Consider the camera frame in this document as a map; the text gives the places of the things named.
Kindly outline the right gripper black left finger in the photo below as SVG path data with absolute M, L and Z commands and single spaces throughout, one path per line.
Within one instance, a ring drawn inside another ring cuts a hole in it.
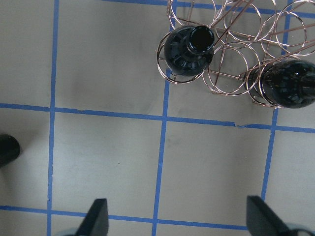
M 107 199 L 96 199 L 83 222 L 76 231 L 76 236 L 107 236 L 109 231 Z

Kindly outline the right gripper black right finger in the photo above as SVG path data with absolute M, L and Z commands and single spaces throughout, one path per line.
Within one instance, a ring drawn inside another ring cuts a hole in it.
M 246 226 L 252 236 L 287 236 L 288 226 L 259 196 L 247 196 Z

